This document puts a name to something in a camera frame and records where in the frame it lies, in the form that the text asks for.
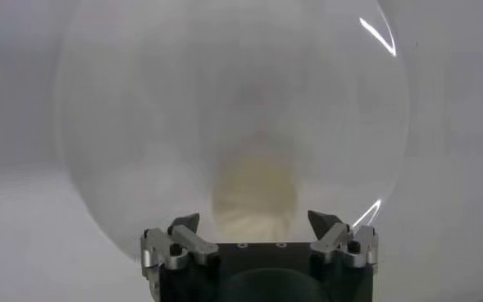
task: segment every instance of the silver clamp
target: silver clamp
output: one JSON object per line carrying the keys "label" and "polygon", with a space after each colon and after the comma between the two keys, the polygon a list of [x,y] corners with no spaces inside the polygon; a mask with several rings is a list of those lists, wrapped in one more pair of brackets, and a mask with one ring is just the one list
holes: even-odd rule
{"label": "silver clamp", "polygon": [[187,263],[188,251],[160,229],[146,230],[141,236],[141,272],[156,301],[160,300],[159,266],[165,264],[166,269],[178,270],[185,268]]}
{"label": "silver clamp", "polygon": [[332,262],[334,253],[342,249],[349,239],[349,226],[337,222],[329,231],[318,241],[310,244],[310,250],[323,255],[323,263]]}
{"label": "silver clamp", "polygon": [[364,268],[370,264],[377,270],[378,235],[372,226],[362,226],[347,243],[344,264],[349,268]]}
{"label": "silver clamp", "polygon": [[174,226],[171,235],[173,241],[182,245],[194,255],[197,264],[208,265],[212,259],[216,259],[219,253],[218,245],[206,242],[186,226]]}

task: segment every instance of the yellow object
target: yellow object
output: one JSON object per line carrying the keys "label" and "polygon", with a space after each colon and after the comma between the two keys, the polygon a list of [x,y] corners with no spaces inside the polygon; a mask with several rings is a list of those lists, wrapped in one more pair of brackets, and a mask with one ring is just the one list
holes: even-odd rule
{"label": "yellow object", "polygon": [[290,228],[296,202],[289,167],[269,158],[246,157],[220,172],[213,212],[227,240],[279,241]]}

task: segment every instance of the metal bracket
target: metal bracket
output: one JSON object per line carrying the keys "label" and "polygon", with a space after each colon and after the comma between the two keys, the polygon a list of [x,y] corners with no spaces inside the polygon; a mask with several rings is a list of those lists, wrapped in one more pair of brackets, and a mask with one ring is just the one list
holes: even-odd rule
{"label": "metal bracket", "polygon": [[219,246],[206,242],[184,225],[174,226],[172,239],[194,255],[197,264],[208,265],[218,259]]}
{"label": "metal bracket", "polygon": [[188,251],[160,229],[146,230],[141,237],[141,265],[143,269],[152,268],[159,265],[160,260],[167,269],[182,269],[188,262]]}
{"label": "metal bracket", "polygon": [[331,263],[334,253],[347,244],[349,226],[336,222],[329,231],[318,241],[310,244],[311,251],[323,255],[323,263]]}
{"label": "metal bracket", "polygon": [[344,264],[349,268],[364,268],[370,264],[377,270],[378,235],[372,226],[361,226],[348,242]]}

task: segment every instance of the screw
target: screw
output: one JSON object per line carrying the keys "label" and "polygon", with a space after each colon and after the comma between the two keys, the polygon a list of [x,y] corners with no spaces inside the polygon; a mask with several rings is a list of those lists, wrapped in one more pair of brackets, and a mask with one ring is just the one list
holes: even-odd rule
{"label": "screw", "polygon": [[174,243],[170,245],[170,256],[180,256],[183,254],[183,248],[181,245]]}
{"label": "screw", "polygon": [[359,254],[362,250],[362,245],[360,245],[359,242],[352,240],[347,244],[347,250],[351,254]]}

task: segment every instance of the white surface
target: white surface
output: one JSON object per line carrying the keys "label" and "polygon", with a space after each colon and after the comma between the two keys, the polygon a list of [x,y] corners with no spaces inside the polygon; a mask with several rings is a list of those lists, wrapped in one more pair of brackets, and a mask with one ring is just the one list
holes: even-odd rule
{"label": "white surface", "polygon": [[[136,265],[93,223],[62,169],[12,167],[53,162],[50,79],[75,3],[7,2],[0,2],[0,301],[149,300]],[[379,294],[483,300],[483,1],[381,5],[406,62],[411,125],[396,202],[378,221]]]}

